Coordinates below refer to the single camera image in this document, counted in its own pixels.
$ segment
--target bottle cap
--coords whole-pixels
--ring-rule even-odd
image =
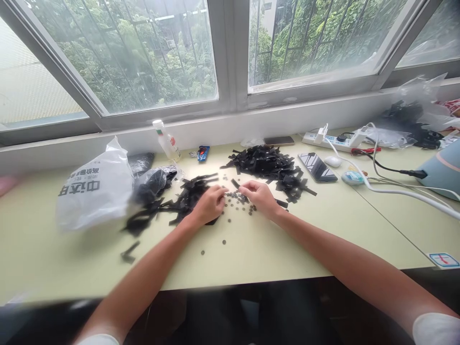
[[[153,120],[152,125],[155,129],[164,127],[163,121],[160,119]]]

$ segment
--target white sleeve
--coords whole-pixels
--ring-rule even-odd
[[[420,315],[414,321],[412,336],[416,345],[459,345],[460,319],[439,313]]]
[[[78,345],[119,345],[117,340],[108,334],[96,334],[83,339]]]

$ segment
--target white power strip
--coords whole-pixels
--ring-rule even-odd
[[[316,133],[310,133],[307,132],[303,136],[302,142],[305,144],[310,144],[310,145],[316,145],[316,146],[321,146],[325,148],[331,148],[331,145],[326,141],[326,139],[323,139],[319,144],[315,144],[315,138],[316,138]],[[345,139],[345,141],[338,141],[337,137],[325,135],[324,138],[328,138],[329,141],[334,145],[334,147],[339,150],[339,151],[345,151],[345,152],[351,152],[351,149],[354,149],[353,147],[350,146],[350,139]]]

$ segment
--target black smartphone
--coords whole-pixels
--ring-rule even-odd
[[[327,167],[316,153],[299,153],[298,156],[316,182],[337,181],[337,176],[334,175],[331,169]]]
[[[274,137],[274,138],[264,138],[266,145],[273,146],[287,146],[294,145],[296,142],[292,137]]]

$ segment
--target white mouse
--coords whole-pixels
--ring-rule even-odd
[[[326,164],[329,164],[330,166],[337,168],[342,164],[342,160],[336,156],[329,156],[324,159],[324,162]]]

